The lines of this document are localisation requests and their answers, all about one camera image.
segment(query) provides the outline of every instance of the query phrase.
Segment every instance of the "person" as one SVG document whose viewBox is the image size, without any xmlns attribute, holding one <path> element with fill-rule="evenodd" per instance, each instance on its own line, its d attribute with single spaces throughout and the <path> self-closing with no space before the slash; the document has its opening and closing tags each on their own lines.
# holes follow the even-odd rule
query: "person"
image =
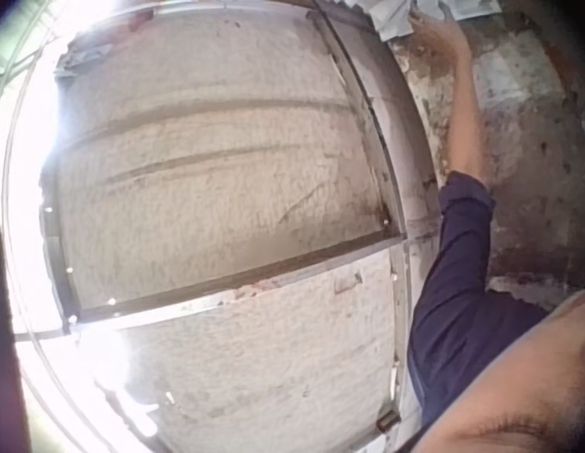
<svg viewBox="0 0 585 453">
<path fill-rule="evenodd" d="M 440 250 L 413 314 L 409 373 L 423 428 L 400 451 L 571 451 L 585 439 L 585 292 L 548 315 L 486 290 L 494 202 L 471 48 L 446 5 L 410 10 L 453 68 Z"/>
</svg>

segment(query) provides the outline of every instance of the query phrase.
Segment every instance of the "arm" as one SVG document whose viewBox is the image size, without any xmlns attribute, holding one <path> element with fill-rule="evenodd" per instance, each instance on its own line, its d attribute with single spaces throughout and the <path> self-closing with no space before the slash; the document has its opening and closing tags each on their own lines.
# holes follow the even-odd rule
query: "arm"
<svg viewBox="0 0 585 453">
<path fill-rule="evenodd" d="M 449 8 L 440 4 L 445 19 L 439 21 L 417 9 L 410 11 L 414 31 L 427 45 L 443 54 L 454 72 L 452 116 L 448 131 L 450 170 L 487 185 L 487 165 L 481 118 L 473 80 L 473 56 L 469 44 Z"/>
</svg>

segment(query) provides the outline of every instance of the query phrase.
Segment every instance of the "metal frame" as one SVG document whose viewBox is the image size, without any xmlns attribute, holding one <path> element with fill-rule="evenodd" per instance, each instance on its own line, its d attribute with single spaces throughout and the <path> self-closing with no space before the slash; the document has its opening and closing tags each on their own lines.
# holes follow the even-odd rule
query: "metal frame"
<svg viewBox="0 0 585 453">
<path fill-rule="evenodd" d="M 352 13 L 351 11 L 345 11 L 344 9 L 335 7 L 333 5 L 332 6 L 328 5 L 325 8 L 329 9 L 329 12 L 326 13 L 323 9 L 321 9 L 321 13 L 324 15 L 324 17 L 326 17 L 327 14 L 328 15 L 336 14 L 338 16 L 338 20 L 342 20 L 343 22 L 346 22 L 346 23 L 351 24 L 351 25 L 360 26 L 363 29 L 370 29 L 370 26 L 366 25 L 366 21 L 363 20 L 364 18 L 361 18 L 360 16 Z M 123 16 L 123 15 L 128 14 L 128 13 L 147 10 L 147 9 L 153 9 L 158 14 L 167 14 L 167 13 L 193 11 L 193 10 L 207 10 L 207 9 L 243 9 L 243 10 L 256 10 L 256 11 L 272 11 L 272 12 L 280 12 L 280 13 L 287 13 L 287 14 L 292 13 L 294 15 L 299 15 L 299 14 L 305 15 L 309 11 L 314 10 L 314 8 L 312 7 L 312 3 L 307 2 L 307 4 L 306 4 L 306 2 L 304 2 L 303 0 L 300 0 L 299 4 L 294 4 L 294 5 L 288 4 L 288 2 L 275 4 L 272 2 L 266 2 L 266 1 L 258 1 L 258 2 L 253 1 L 253 2 L 248 2 L 246 5 L 243 5 L 240 2 L 234 1 L 234 2 L 224 2 L 220 6 L 215 6 L 214 4 L 210 4 L 210 5 L 209 4 L 198 4 L 198 3 L 193 3 L 193 2 L 183 1 L 183 0 L 172 0 L 170 2 L 160 2 L 160 3 L 157 2 L 157 3 L 145 4 L 145 5 L 136 7 L 136 8 L 130 8 L 127 10 L 117 11 L 110 18 L 107 18 L 106 21 L 109 21 L 110 19 L 118 18 L 119 16 Z M 3 209 L 2 209 L 2 213 L 1 213 L 1 215 L 3 216 L 3 219 L 4 219 L 4 230 L 5 230 L 4 231 L 4 235 L 5 235 L 4 240 L 6 242 L 6 252 L 8 255 L 11 255 L 9 226 L 8 226 L 8 208 L 7 208 L 7 206 L 8 206 L 8 175 L 9 175 L 9 161 L 10 161 L 11 147 L 13 145 L 13 134 L 14 134 L 15 125 L 18 121 L 20 110 L 21 110 L 21 107 L 22 107 L 22 104 L 23 104 L 23 101 L 25 98 L 25 93 L 26 93 L 26 90 L 28 88 L 28 83 L 31 79 L 33 71 L 35 70 L 36 63 L 38 62 L 39 58 L 42 55 L 42 50 L 43 50 L 44 46 L 48 43 L 50 36 L 51 36 L 51 28 L 47 31 L 47 35 L 46 35 L 45 39 L 43 40 L 42 46 L 40 47 L 40 49 L 37 52 L 35 52 L 33 54 L 32 60 L 30 61 L 30 64 L 27 66 L 28 74 L 26 74 L 26 76 L 25 76 L 25 81 L 23 83 L 22 88 L 20 89 L 20 92 L 18 94 L 18 98 L 16 101 L 15 109 L 12 113 L 12 122 L 10 125 L 9 134 L 8 134 L 8 141 L 7 141 L 7 146 L 6 146 L 6 160 L 5 160 L 5 167 L 4 167 L 4 173 L 3 173 L 3 176 L 4 176 L 4 178 L 3 178 L 3 185 L 4 185 L 4 187 L 3 187 Z M 11 64 L 8 66 L 8 69 L 4 73 L 4 76 L 2 77 L 2 80 L 0 82 L 0 93 L 2 92 L 4 86 L 8 83 L 8 81 L 10 79 L 10 71 L 12 69 L 11 66 L 13 66 L 13 61 L 11 61 Z M 364 101 L 366 101 L 365 92 L 362 92 L 362 93 L 364 96 Z M 392 179 L 391 179 L 392 184 L 394 184 L 394 182 L 393 182 L 394 181 L 394 178 L 393 178 L 394 173 L 392 171 L 392 167 L 390 164 L 388 165 L 388 170 L 390 171 L 390 175 L 392 177 Z M 394 189 L 396 192 L 398 192 L 396 185 L 394 186 Z M 56 208 L 58 207 L 56 200 L 54 200 L 54 207 L 56 207 Z M 404 225 L 403 219 L 401 218 L 401 210 L 398 210 L 397 213 L 399 215 L 397 217 L 397 219 L 399 220 L 398 226 L 401 229 Z M 57 214 L 58 214 L 57 211 L 54 212 L 54 217 L 57 217 Z M 45 235 L 46 238 L 54 237 L 57 239 L 59 237 L 59 223 L 57 223 L 57 224 L 53 223 L 50 219 L 45 217 L 43 213 L 41 215 L 43 216 L 43 218 L 42 218 L 43 234 Z M 395 245 L 404 243 L 404 236 L 401 235 L 401 236 L 397 236 L 395 238 L 369 237 L 368 243 L 363 242 L 363 241 L 366 241 L 366 238 L 360 238 L 359 241 L 355 241 L 351 244 L 349 244 L 349 243 L 343 244 L 343 245 L 340 244 L 338 246 L 339 248 L 332 247 L 331 249 L 329 249 L 327 251 L 323 250 L 321 252 L 318 252 L 314 257 L 305 256 L 305 257 L 301 257 L 300 261 L 299 260 L 290 261 L 287 264 L 289 267 L 287 267 L 287 265 L 284 265 L 283 268 L 279 268 L 280 271 L 282 271 L 282 269 L 283 269 L 284 272 L 281 274 L 272 276 L 270 278 L 270 281 L 272 282 L 272 284 L 279 285 L 279 286 L 291 284 L 291 283 L 298 281 L 300 279 L 308 278 L 308 277 L 317 275 L 319 273 L 322 273 L 328 269 L 333 269 L 333 268 L 345 265 L 348 262 L 353 262 L 354 260 L 357 260 L 357 259 L 362 258 L 364 256 L 368 256 L 372 253 L 375 253 L 376 251 L 383 250 L 385 248 L 391 248 Z M 58 276 L 60 273 L 62 273 L 62 272 L 65 273 L 63 252 L 61 251 L 61 244 L 59 243 L 59 241 L 55 241 L 55 243 L 49 248 L 50 248 L 48 250 L 49 267 L 50 267 L 52 274 L 54 275 L 54 278 L 56 278 L 56 276 Z M 62 305 L 64 300 L 66 300 L 66 299 L 71 301 L 71 305 L 69 306 L 69 308 L 67 310 L 64 310 L 62 312 L 62 316 L 64 318 L 67 318 L 69 316 L 72 316 L 72 314 L 70 314 L 70 313 L 77 313 L 77 311 L 78 311 L 79 315 L 82 314 L 82 313 L 80 313 L 80 304 L 75 299 L 75 291 L 73 290 L 72 287 L 70 288 L 70 292 L 68 291 L 68 287 L 71 286 L 71 284 L 69 282 L 69 277 L 67 275 L 65 275 L 65 276 L 62 275 L 61 277 L 65 277 L 65 278 L 62 278 L 62 282 L 59 284 L 62 287 L 62 290 L 60 290 L 60 289 L 57 290 L 57 303 L 58 303 L 58 305 Z M 223 302 L 222 300 L 217 300 L 217 299 L 221 299 L 222 296 L 230 297 L 230 302 L 233 303 L 239 297 L 239 294 L 238 294 L 239 290 L 248 289 L 249 285 L 250 285 L 250 287 L 252 287 L 251 280 L 245 280 L 244 278 L 242 278 L 240 280 L 240 282 L 242 282 L 243 285 L 240 288 L 238 288 L 237 290 L 227 289 L 227 290 L 223 290 L 220 292 L 212 293 L 210 295 L 200 296 L 200 297 L 197 297 L 195 299 L 188 300 L 186 302 L 176 303 L 174 300 L 172 300 L 172 301 L 169 301 L 167 304 L 164 304 L 162 307 L 153 308 L 152 310 L 150 310 L 150 308 L 148 306 L 146 306 L 142 310 L 137 310 L 137 311 L 134 310 L 128 316 L 123 316 L 123 317 L 120 317 L 120 316 L 114 317 L 114 314 L 116 312 L 111 313 L 111 315 L 109 315 L 109 316 L 103 316 L 102 313 L 100 313 L 100 316 L 97 318 L 93 318 L 91 316 L 89 318 L 89 321 L 95 321 L 95 322 L 99 321 L 103 325 L 106 324 L 107 326 L 111 326 L 114 328 L 127 328 L 127 327 L 134 327 L 134 326 L 142 326 L 145 324 L 155 323 L 155 322 L 159 322 L 159 321 L 167 320 L 167 319 L 174 319 L 176 317 L 186 316 L 186 315 L 194 314 L 194 313 L 201 312 L 204 310 L 211 310 L 215 307 L 220 307 L 221 305 L 223 305 L 221 303 L 221 302 Z M 17 299 L 19 299 L 17 294 L 13 294 L 12 297 L 16 297 Z M 17 300 L 17 304 L 19 307 L 22 306 L 22 301 Z M 53 384 L 56 386 L 56 388 L 58 389 L 58 392 L 62 395 L 65 402 L 68 404 L 68 406 L 74 411 L 76 416 L 78 416 L 80 418 L 82 423 L 98 439 L 98 441 L 100 441 L 101 443 L 103 443 L 107 447 L 108 451 L 111 451 L 111 452 L 115 451 L 114 447 L 109 443 L 109 441 L 106 438 L 104 438 L 104 436 L 91 423 L 91 421 L 88 419 L 88 417 L 85 415 L 85 413 L 83 413 L 78 408 L 77 404 L 70 397 L 69 393 L 66 391 L 66 389 L 61 384 L 59 377 L 54 372 L 49 360 L 46 358 L 46 356 L 42 350 L 40 340 L 48 339 L 48 338 L 55 338 L 55 337 L 58 337 L 60 335 L 66 334 L 66 333 L 68 333 L 67 329 L 65 328 L 64 330 L 60 330 L 60 331 L 47 331 L 47 332 L 38 332 L 38 333 L 34 332 L 32 326 L 28 320 L 24 306 L 21 307 L 21 312 L 22 312 L 22 316 L 23 316 L 24 321 L 25 321 L 27 334 L 18 335 L 17 341 L 25 341 L 25 339 L 27 337 L 27 339 L 33 343 L 35 351 L 38 354 L 38 356 L 40 357 L 40 360 L 42 361 L 43 366 L 47 370 L 47 373 L 48 373 L 50 379 L 52 380 Z M 92 327 L 94 325 L 95 325 L 95 323 L 89 324 L 89 325 L 81 324 L 78 326 L 73 326 L 73 330 L 80 330 L 80 329 L 83 329 L 85 327 Z M 57 419 L 55 419 L 55 417 L 53 417 L 53 413 L 49 410 L 49 408 L 44 406 L 44 400 L 43 400 L 42 396 L 38 394 L 36 388 L 34 387 L 34 385 L 32 383 L 32 380 L 25 372 L 23 373 L 23 377 L 24 377 L 26 383 L 28 384 L 28 387 L 30 388 L 33 395 L 39 400 L 40 404 L 42 404 L 42 407 L 45 409 L 45 411 L 48 414 L 50 414 L 52 419 L 54 419 L 54 422 L 57 424 L 57 426 L 60 428 L 60 430 L 62 430 L 64 432 L 64 434 L 71 440 L 71 442 L 73 442 L 76 446 L 79 446 L 82 448 L 82 445 L 79 445 L 78 442 L 75 442 L 75 439 L 72 439 L 72 436 L 70 436 L 68 431 L 59 423 L 59 420 L 57 420 Z"/>
<path fill-rule="evenodd" d="M 378 250 L 383 247 L 390 247 L 396 243 L 401 243 L 405 239 L 405 222 L 401 209 L 400 194 L 393 172 L 391 157 L 387 153 L 387 146 L 384 143 L 375 112 L 370 106 L 368 95 L 359 79 L 358 72 L 351 58 L 344 49 L 343 43 L 330 23 L 330 19 L 327 17 L 331 12 L 326 12 L 323 9 L 324 4 L 322 2 L 315 2 L 314 6 L 315 9 L 311 10 L 297 5 L 291 6 L 286 3 L 271 3 L 256 0 L 242 3 L 227 1 L 223 4 L 199 4 L 174 0 L 166 4 L 150 3 L 118 11 L 96 27 L 105 25 L 113 18 L 151 8 L 154 8 L 155 11 L 156 8 L 162 9 L 161 13 L 165 14 L 182 11 L 232 8 L 278 13 L 284 11 L 287 14 L 299 15 L 299 13 L 302 13 L 302 17 L 307 16 L 308 19 L 314 22 L 322 34 L 325 44 L 330 50 L 343 78 L 348 91 L 349 102 L 351 102 L 354 110 L 359 113 L 360 128 L 366 141 L 367 158 L 373 169 L 376 185 L 385 201 L 381 207 L 381 217 L 384 225 L 383 231 L 357 238 L 354 241 L 339 243 L 335 246 L 311 252 L 300 257 L 241 272 L 236 275 L 217 278 L 163 294 L 152 294 L 138 299 L 119 302 L 114 306 L 85 309 L 76 296 L 75 285 L 71 277 L 66 273 L 68 264 L 64 257 L 60 241 L 59 203 L 56 182 L 57 162 L 56 159 L 52 159 L 48 161 L 46 167 L 43 169 L 42 178 L 43 196 L 45 200 L 51 203 L 52 212 L 45 213 L 42 211 L 42 224 L 46 243 L 46 260 L 54 279 L 56 299 L 59 305 L 58 308 L 62 313 L 65 332 L 68 332 L 69 329 L 78 330 L 84 328 L 84 325 L 96 324 L 98 322 L 110 322 L 111 325 L 115 326 L 133 326 L 138 325 L 137 323 L 150 323 L 152 322 L 152 317 L 156 317 L 159 320 L 166 320 L 170 319 L 171 316 L 178 317 L 210 310 L 216 307 L 215 304 L 223 302 L 218 299 L 226 298 L 228 291 L 253 285 L 266 279 L 270 281 L 277 281 L 279 279 L 281 281 L 278 284 L 281 284 L 284 281 L 282 278 L 285 277 L 278 276 L 290 277 L 294 273 L 303 275 L 308 272 L 308 269 L 311 269 L 311 272 L 317 272 L 320 266 L 324 270 L 328 266 L 333 265 L 336 257 L 342 257 L 340 262 L 345 263 L 344 260 L 349 260 L 350 257 L 353 257 L 354 253 L 361 256 L 362 253 L 366 253 L 366 250 Z M 352 11 L 330 5 L 326 9 L 328 11 L 336 11 L 333 15 L 335 15 L 338 21 L 341 20 L 346 24 L 358 26 L 361 29 L 365 29 L 364 27 L 368 24 L 363 16 Z M 92 140 L 98 133 L 101 134 L 102 131 L 96 131 L 90 137 L 77 139 L 75 143 L 89 139 Z M 75 143 L 63 143 L 59 149 L 69 149 L 75 146 Z M 120 318 L 119 322 L 114 323 L 117 318 Z"/>
</svg>

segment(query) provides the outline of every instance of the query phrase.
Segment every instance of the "metal bar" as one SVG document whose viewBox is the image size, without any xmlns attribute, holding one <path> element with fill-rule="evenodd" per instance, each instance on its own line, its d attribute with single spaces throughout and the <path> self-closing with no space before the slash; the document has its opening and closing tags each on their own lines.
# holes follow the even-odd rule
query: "metal bar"
<svg viewBox="0 0 585 453">
<path fill-rule="evenodd" d="M 403 243 L 405 238 L 383 238 L 383 233 L 358 238 L 327 249 L 284 260 L 235 276 L 126 301 L 124 304 L 83 310 L 72 331 L 97 326 L 116 329 L 155 324 L 239 303 L 266 291 L 291 285 Z"/>
<path fill-rule="evenodd" d="M 12 69 L 14 62 L 16 61 L 18 56 L 20 55 L 20 52 L 22 52 L 22 48 L 25 46 L 26 40 L 30 36 L 30 33 L 32 33 L 33 28 L 37 25 L 37 22 L 39 21 L 39 19 L 41 18 L 42 14 L 45 12 L 45 10 L 49 7 L 49 4 L 51 2 L 52 2 L 52 0 L 45 0 L 45 3 L 43 3 L 39 7 L 39 10 L 34 15 L 34 17 L 31 19 L 28 26 L 26 27 L 24 34 L 20 37 L 20 40 L 18 40 L 18 43 L 16 44 L 16 48 L 13 50 L 11 57 L 9 57 L 8 64 L 6 65 L 6 68 L 3 71 L 4 76 L 1 77 L 1 80 L 0 80 L 0 99 L 1 99 L 1 95 L 3 94 L 3 90 L 6 88 L 6 85 L 9 81 L 8 75 L 11 72 L 11 69 Z"/>
<path fill-rule="evenodd" d="M 389 221 L 389 229 L 392 234 L 405 233 L 406 222 L 393 163 L 390 153 L 387 152 L 387 144 L 368 93 L 341 37 L 328 16 L 322 11 L 322 2 L 316 1 L 315 3 L 320 12 L 312 13 L 311 17 L 340 70 L 350 101 L 358 112 L 359 126 L 366 141 L 366 157 L 374 169 L 376 185 L 384 201 L 383 218 L 385 221 Z"/>
</svg>

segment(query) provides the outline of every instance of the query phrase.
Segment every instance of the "bright light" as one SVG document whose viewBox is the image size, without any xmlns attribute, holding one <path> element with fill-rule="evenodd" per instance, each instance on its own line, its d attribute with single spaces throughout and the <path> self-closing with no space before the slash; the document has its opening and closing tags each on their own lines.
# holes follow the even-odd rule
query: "bright light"
<svg viewBox="0 0 585 453">
<path fill-rule="evenodd" d="M 81 333 L 79 350 L 95 380 L 105 389 L 123 389 L 129 371 L 125 345 L 113 330 L 93 328 Z"/>
</svg>

